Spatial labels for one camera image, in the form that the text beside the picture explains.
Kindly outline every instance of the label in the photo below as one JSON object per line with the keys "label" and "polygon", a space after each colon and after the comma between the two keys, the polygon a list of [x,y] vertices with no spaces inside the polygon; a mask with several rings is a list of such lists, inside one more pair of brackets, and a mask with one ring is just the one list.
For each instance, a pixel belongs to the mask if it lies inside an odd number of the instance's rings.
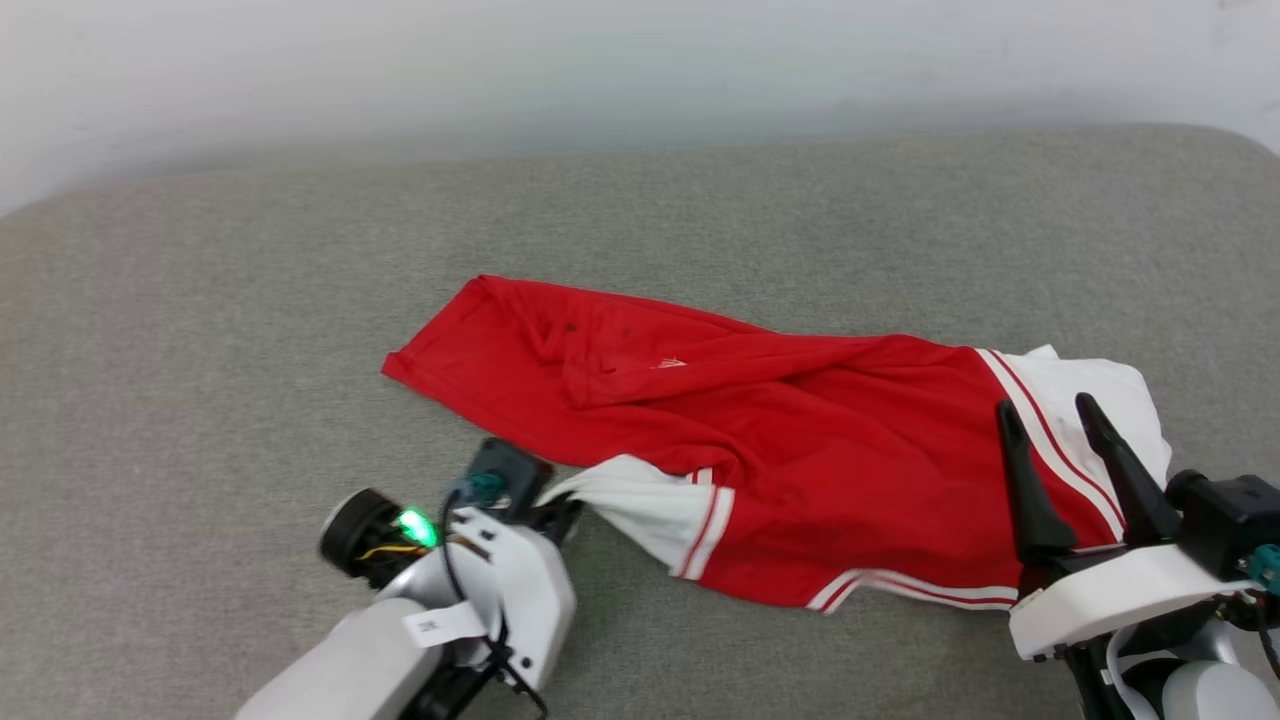
{"label": "label", "polygon": [[476,615],[471,602],[460,602],[452,607],[428,610],[406,615],[404,629],[417,647],[435,647],[461,638],[479,638],[486,634],[484,623]]}

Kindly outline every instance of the gray fabric surface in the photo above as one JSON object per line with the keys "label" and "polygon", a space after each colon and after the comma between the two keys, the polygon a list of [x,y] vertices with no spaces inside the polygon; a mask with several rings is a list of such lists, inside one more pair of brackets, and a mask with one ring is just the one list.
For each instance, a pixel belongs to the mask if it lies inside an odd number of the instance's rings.
{"label": "gray fabric surface", "polygon": [[[485,272],[1146,373],[1175,469],[1280,478],[1280,160],[1178,127],[207,176],[0,220],[0,716],[225,719],[369,592],[317,530],[483,433],[379,375]],[[599,520],[553,717],[1069,720],[996,614],[667,578]],[[1239,644],[1257,669],[1253,638]],[[493,691],[467,720],[531,717]]]}

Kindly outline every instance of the white wall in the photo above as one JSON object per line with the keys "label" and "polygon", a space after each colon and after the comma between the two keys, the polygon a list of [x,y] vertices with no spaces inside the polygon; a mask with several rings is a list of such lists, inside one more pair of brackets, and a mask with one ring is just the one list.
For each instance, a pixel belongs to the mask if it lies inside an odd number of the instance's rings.
{"label": "white wall", "polygon": [[1110,120],[1280,149],[1280,0],[0,0],[0,211],[210,168]]}

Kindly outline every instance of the red jersey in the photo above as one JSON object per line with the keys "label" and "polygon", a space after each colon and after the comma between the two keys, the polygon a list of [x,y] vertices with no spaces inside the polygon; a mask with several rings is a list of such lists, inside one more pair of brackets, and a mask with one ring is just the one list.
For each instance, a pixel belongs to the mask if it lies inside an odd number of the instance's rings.
{"label": "red jersey", "polygon": [[1123,519],[1074,397],[1164,483],[1142,375],[1107,360],[916,337],[794,336],[653,300],[479,277],[383,372],[556,462],[671,568],[756,602],[832,611],[860,584],[960,607],[1016,598],[996,405],[1082,546]]}

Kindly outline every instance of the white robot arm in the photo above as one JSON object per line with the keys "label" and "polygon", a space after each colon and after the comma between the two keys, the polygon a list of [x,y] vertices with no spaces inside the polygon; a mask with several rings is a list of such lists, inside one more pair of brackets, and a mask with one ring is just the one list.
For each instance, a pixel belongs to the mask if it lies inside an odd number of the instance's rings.
{"label": "white robot arm", "polygon": [[[1280,720],[1226,626],[1258,632],[1280,674],[1268,635],[1280,624],[1280,491],[1254,475],[1211,483],[1188,470],[1165,493],[1093,397],[1078,396],[1076,410],[1126,520],[1116,546],[1074,548],[1016,410],[997,407],[1024,568],[1009,620],[1018,653],[1066,661],[1085,720]],[[1167,656],[1121,664],[1153,652]]]}
{"label": "white robot arm", "polygon": [[573,501],[534,507],[549,478],[532,456],[485,441],[449,491],[448,538],[372,489],[339,505],[320,552],[379,592],[236,719],[453,720],[493,680],[545,716],[539,691],[577,606],[558,544],[581,512]]}

